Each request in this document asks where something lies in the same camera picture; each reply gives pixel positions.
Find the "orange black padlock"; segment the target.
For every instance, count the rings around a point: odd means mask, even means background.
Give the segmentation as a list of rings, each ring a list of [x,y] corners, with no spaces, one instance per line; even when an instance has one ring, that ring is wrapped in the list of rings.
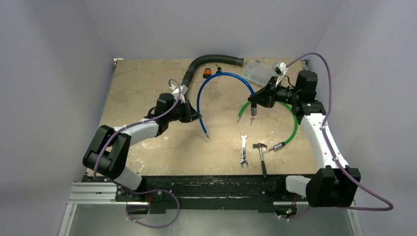
[[[212,71],[210,68],[206,68],[203,72],[203,78],[204,79],[208,79],[209,77],[212,76]]]

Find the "black key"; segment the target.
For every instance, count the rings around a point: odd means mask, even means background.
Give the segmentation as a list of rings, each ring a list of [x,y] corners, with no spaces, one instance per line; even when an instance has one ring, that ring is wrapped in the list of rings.
[[[219,73],[222,73],[223,72],[223,70],[222,70],[222,67],[220,67],[220,66],[218,66],[218,65],[216,65],[216,72],[215,72],[215,75],[217,75],[217,74],[219,74]]]

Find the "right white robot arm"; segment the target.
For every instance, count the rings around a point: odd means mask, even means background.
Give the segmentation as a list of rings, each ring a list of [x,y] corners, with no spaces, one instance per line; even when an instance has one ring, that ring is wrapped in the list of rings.
[[[288,200],[298,194],[311,207],[349,207],[357,191],[354,181],[360,181],[361,175],[359,169],[349,166],[331,136],[325,108],[316,99],[317,74],[301,70],[294,88],[276,85],[277,80],[271,77],[248,101],[265,108],[272,108],[276,102],[291,105],[292,113],[309,139],[318,168],[312,177],[287,176],[285,182],[277,185],[277,196]]]

